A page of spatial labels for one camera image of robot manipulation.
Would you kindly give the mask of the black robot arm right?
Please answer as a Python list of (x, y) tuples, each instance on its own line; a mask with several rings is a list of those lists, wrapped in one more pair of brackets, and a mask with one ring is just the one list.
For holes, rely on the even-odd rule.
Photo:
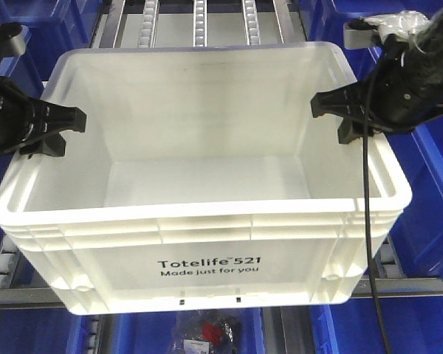
[(313, 117), (342, 117), (339, 143), (364, 133), (410, 133), (443, 116), (443, 8), (432, 18), (414, 10), (355, 18), (343, 33), (348, 49), (382, 52), (367, 77), (311, 99)]

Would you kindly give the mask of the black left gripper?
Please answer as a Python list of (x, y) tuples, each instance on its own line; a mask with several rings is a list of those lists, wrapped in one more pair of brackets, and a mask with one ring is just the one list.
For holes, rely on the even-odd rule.
[[(77, 107), (32, 100), (10, 78), (0, 77), (0, 156), (19, 150), (22, 156), (64, 157), (66, 140), (58, 133), (84, 133), (87, 115)], [(33, 125), (39, 133), (57, 133), (24, 146)]]

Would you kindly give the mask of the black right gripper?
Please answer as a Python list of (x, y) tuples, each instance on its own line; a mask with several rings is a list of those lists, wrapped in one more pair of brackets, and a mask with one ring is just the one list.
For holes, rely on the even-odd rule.
[[(390, 129), (412, 129), (443, 116), (443, 36), (411, 46), (389, 35), (382, 48), (371, 102), (374, 117)], [(382, 133), (366, 116), (367, 93), (367, 83), (318, 92), (310, 101), (312, 116), (342, 117), (337, 129), (342, 145)]]

